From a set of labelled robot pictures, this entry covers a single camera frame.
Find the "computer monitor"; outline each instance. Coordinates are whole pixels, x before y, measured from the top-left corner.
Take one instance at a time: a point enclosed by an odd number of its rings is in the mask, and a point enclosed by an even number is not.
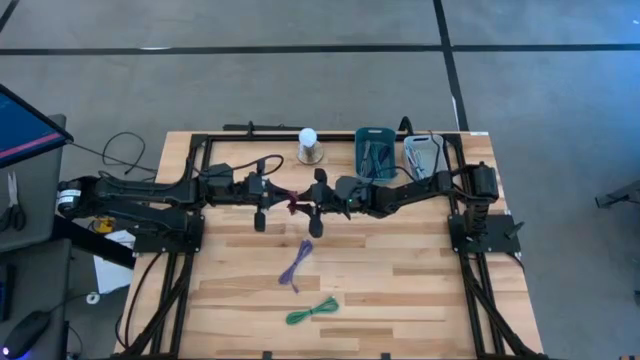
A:
[[[0,84],[0,168],[72,141],[63,128]]]

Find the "teal basket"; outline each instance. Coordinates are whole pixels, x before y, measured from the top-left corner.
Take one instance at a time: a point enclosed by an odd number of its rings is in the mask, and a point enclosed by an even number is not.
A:
[[[356,131],[355,171],[362,181],[383,185],[396,177],[396,132],[389,128],[365,127]]]

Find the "black mount bracket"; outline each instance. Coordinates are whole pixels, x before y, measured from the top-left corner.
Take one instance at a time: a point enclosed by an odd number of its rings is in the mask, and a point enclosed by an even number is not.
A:
[[[223,131],[246,131],[247,137],[252,138],[254,135],[254,131],[300,131],[303,128],[300,126],[285,126],[284,124],[280,125],[254,125],[253,121],[249,121],[247,125],[245,124],[226,124],[222,127]]]
[[[518,228],[511,215],[488,215],[487,234],[472,239],[467,236],[464,216],[449,216],[451,248],[460,253],[518,253]]]
[[[204,216],[199,213],[189,215],[188,223],[189,227],[184,233],[161,234],[152,231],[152,234],[136,234],[133,251],[135,253],[168,252],[178,254],[199,252],[202,246],[202,234],[204,233]]]
[[[413,124],[411,124],[411,120],[407,116],[403,116],[402,120],[400,120],[400,126],[398,126],[398,131],[406,131],[407,135],[413,135]]]

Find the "wooden table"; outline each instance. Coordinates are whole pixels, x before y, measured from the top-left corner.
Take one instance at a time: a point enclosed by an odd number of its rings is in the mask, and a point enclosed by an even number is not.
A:
[[[191,134],[167,134],[158,182],[180,178]],[[496,167],[489,136],[461,137],[467,163],[484,161]],[[396,162],[402,164],[402,143],[396,144]],[[333,187],[339,176],[354,173],[353,143],[323,145],[318,167],[326,170]],[[211,163],[237,166],[282,154],[284,165],[269,178],[278,186],[303,191],[314,182],[314,167],[298,162],[296,152],[296,142],[220,142],[214,144]],[[235,180],[251,170],[236,171]],[[405,175],[399,175],[391,186],[406,182]],[[494,213],[507,209],[502,186],[500,194],[491,207]],[[359,214],[352,221],[323,216],[324,236],[313,240],[313,253],[296,271],[297,295],[290,286],[279,285],[278,277],[291,265],[300,242],[310,239],[308,217],[291,216],[285,204],[279,204],[267,213],[266,232],[256,233],[254,212],[240,206],[203,210],[206,230],[195,257],[180,357],[259,358],[263,351],[273,351],[276,358],[375,359],[382,352],[393,358],[475,357],[459,260],[450,249],[446,198],[403,207],[382,220]],[[136,263],[127,309],[152,257]],[[526,345],[542,351],[522,270],[504,254],[487,258],[498,309]],[[165,264],[163,255],[142,287],[132,334],[142,330],[158,306]],[[328,296],[339,302],[337,313],[313,316],[295,326],[285,323],[288,313],[309,309]],[[486,348],[492,352],[486,314],[479,308]],[[167,317],[164,350],[172,326],[173,310]]]

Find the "computer mouse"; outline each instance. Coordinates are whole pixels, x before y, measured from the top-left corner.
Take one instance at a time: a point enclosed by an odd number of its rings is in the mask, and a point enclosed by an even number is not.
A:
[[[26,354],[47,329],[51,313],[34,311],[16,325],[4,342],[2,354],[7,359],[17,359]]]

